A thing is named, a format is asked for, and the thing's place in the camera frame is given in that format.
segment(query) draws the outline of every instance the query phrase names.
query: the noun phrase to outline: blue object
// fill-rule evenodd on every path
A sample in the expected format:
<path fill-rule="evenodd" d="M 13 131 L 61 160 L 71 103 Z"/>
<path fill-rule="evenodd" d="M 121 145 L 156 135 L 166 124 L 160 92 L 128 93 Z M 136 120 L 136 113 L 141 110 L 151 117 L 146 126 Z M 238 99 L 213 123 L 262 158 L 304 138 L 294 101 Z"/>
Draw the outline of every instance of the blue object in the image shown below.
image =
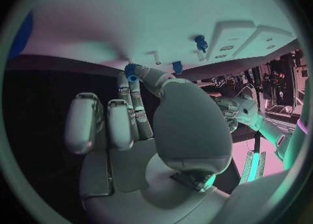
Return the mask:
<path fill-rule="evenodd" d="M 173 70 L 176 74 L 182 74 L 183 73 L 183 66 L 181 61 L 176 61 L 173 63 Z"/>
<path fill-rule="evenodd" d="M 8 60 L 13 59 L 24 50 L 29 40 L 32 27 L 33 27 L 33 15 L 32 13 L 29 13 L 27 17 L 24 19 L 22 25 L 20 26 L 18 32 L 15 35 L 13 44 L 8 55 Z"/>
<path fill-rule="evenodd" d="M 133 64 L 133 63 L 130 63 L 130 64 L 127 64 L 125 66 L 125 75 L 127 77 L 127 80 L 129 82 L 136 82 L 137 81 L 137 76 L 135 75 L 135 67 L 136 67 L 136 64 Z"/>
<path fill-rule="evenodd" d="M 199 51 L 206 53 L 206 49 L 208 48 L 208 44 L 205 41 L 205 37 L 203 35 L 199 35 L 195 37 L 195 42 L 197 44 L 197 48 Z"/>

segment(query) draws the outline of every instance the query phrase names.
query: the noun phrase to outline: light strip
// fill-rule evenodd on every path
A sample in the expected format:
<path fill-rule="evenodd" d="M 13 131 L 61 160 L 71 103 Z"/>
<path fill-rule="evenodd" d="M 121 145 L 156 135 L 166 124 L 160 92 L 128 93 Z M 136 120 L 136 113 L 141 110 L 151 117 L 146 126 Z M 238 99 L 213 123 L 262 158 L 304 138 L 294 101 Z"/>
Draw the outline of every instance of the light strip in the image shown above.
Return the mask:
<path fill-rule="evenodd" d="M 253 154 L 251 169 L 247 182 L 253 181 L 256 178 L 258 164 L 259 164 L 259 153 L 256 152 Z"/>
<path fill-rule="evenodd" d="M 297 120 L 297 125 L 299 126 L 299 128 L 307 135 L 308 134 L 308 129 L 306 128 L 305 125 L 302 124 L 302 122 L 300 121 L 300 119 Z"/>

